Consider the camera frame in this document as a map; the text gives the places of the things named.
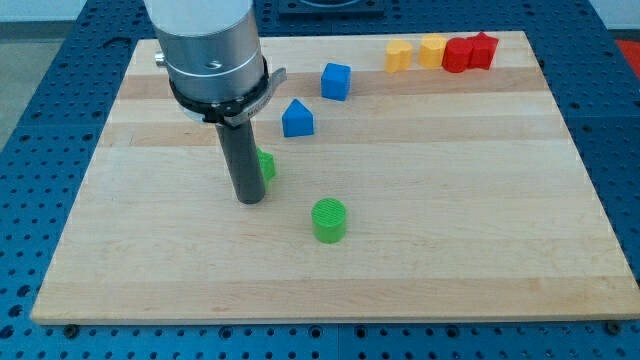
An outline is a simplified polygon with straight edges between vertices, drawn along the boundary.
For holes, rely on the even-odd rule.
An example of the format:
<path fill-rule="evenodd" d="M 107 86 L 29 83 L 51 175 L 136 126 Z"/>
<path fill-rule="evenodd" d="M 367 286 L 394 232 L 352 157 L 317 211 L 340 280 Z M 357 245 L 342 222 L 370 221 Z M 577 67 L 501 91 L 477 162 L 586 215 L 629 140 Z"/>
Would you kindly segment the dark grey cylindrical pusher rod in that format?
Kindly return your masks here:
<path fill-rule="evenodd" d="M 243 204 L 259 203 L 265 196 L 265 182 L 251 123 L 217 124 L 216 130 L 237 199 Z"/>

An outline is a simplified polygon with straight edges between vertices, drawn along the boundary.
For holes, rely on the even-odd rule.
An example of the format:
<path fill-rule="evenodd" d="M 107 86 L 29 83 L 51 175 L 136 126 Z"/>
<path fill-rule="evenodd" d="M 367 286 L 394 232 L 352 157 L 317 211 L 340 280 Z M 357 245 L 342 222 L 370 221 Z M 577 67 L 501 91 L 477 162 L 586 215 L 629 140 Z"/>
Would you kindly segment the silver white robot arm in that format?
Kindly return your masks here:
<path fill-rule="evenodd" d="M 286 80 L 262 54 L 251 0 L 145 0 L 173 96 L 216 127 L 237 199 L 260 202 L 266 181 L 251 118 Z"/>

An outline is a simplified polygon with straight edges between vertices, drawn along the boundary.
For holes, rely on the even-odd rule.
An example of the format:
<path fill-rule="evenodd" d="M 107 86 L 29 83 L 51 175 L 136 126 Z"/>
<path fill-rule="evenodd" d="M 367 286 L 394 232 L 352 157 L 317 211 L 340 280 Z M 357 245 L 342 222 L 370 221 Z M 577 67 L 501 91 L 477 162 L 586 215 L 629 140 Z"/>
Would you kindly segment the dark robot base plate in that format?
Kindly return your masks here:
<path fill-rule="evenodd" d="M 385 0 L 277 0 L 280 18 L 302 16 L 381 16 L 385 11 Z"/>

